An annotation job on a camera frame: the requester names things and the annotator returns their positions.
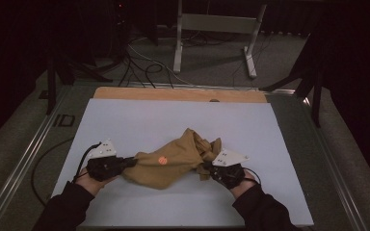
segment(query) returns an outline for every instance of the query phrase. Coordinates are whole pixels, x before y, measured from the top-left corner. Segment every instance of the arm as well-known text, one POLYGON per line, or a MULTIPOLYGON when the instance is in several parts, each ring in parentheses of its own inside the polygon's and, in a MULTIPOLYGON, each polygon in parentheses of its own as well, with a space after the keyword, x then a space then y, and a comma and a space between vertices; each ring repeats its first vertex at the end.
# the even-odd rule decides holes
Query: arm
POLYGON ((63 192, 48 201, 34 231, 73 230, 86 219, 90 202, 106 184, 116 179, 99 182, 86 172, 83 168, 75 184, 67 182, 63 192))
MULTIPOLYGON (((250 173, 245 173, 247 178, 254 179, 250 173)), ((245 220, 248 230, 300 230, 291 223, 287 208, 271 195, 264 193, 259 184, 242 181, 230 192, 236 199, 233 207, 245 220)))

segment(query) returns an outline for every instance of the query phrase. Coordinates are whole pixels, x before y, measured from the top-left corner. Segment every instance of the black sleeve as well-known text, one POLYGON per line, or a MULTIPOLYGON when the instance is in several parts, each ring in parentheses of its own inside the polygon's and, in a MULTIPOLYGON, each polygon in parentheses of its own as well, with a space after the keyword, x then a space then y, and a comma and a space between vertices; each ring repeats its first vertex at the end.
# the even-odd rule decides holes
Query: black sleeve
POLYGON ((62 194, 49 200, 33 230, 74 230, 86 219, 86 211, 93 199, 94 196, 80 185, 67 182, 62 194))
POLYGON ((233 207, 245 220, 247 230, 296 231, 287 208, 271 195, 265 194, 260 185, 255 185, 240 195, 233 207))

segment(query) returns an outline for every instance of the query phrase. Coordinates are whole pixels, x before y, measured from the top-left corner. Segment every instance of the orange dot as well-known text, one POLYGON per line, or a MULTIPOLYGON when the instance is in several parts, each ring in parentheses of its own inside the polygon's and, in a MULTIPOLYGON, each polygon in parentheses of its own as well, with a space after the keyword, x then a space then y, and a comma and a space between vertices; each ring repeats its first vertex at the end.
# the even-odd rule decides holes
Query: orange dot
POLYGON ((160 158, 158 159, 158 163, 159 163, 160 165, 162 165, 162 166, 166 165, 166 164, 167 164, 167 162, 168 162, 167 157, 160 157, 160 158))

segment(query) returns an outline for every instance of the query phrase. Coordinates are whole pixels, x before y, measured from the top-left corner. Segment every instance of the hand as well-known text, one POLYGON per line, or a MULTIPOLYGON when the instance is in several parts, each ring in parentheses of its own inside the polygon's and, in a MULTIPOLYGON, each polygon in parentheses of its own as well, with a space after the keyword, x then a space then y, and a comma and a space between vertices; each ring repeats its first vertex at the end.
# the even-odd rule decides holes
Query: hand
MULTIPOLYGON (((250 178, 252 180, 254 180, 254 176, 251 175, 250 172, 248 172, 247 170, 244 170, 245 172, 245 178, 250 178)), ((251 187, 253 187, 256 183, 252 182, 252 181, 249 181, 249 180, 243 180, 238 186, 236 186, 235 188, 231 189, 230 192, 233 194, 233 196, 235 197, 235 199, 237 199, 241 194, 243 194, 244 192, 246 192, 248 189, 250 189, 251 187)))
POLYGON ((76 179, 77 185, 82 186, 85 190, 87 190, 89 193, 91 193, 93 196, 96 196, 98 192, 104 188, 108 183, 114 181, 117 179, 117 176, 112 177, 110 179, 107 179, 105 181, 97 181, 90 177, 90 175, 87 173, 87 169, 84 167, 80 171, 80 177, 76 179))

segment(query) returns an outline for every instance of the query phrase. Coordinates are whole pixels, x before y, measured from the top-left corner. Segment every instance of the brown cloth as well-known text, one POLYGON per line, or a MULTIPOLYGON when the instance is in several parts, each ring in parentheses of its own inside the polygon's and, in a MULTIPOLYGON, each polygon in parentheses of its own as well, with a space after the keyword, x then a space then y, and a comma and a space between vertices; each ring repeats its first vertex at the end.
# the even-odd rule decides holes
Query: brown cloth
POLYGON ((188 128, 181 138, 170 141, 152 153, 137 153, 137 164, 126 168, 122 176, 158 190, 166 189, 183 174, 195 168, 198 168, 201 180, 209 179, 209 171, 206 172, 201 164, 204 161, 213 161, 220 151, 220 139, 209 143, 188 128))

